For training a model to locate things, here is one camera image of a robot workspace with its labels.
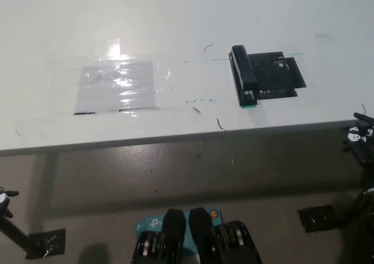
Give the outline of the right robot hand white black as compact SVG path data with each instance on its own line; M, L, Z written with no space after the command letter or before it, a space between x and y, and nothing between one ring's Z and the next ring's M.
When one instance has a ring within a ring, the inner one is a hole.
M373 165L373 117L355 112L357 122L343 140L344 151L350 151L362 166Z

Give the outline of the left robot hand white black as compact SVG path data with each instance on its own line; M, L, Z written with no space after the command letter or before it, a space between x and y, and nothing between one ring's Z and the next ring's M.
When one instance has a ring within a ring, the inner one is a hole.
M19 191L16 190L7 190L4 188L0 189L0 212L1 216L12 218L13 214L10 209L8 209L10 198L19 195Z

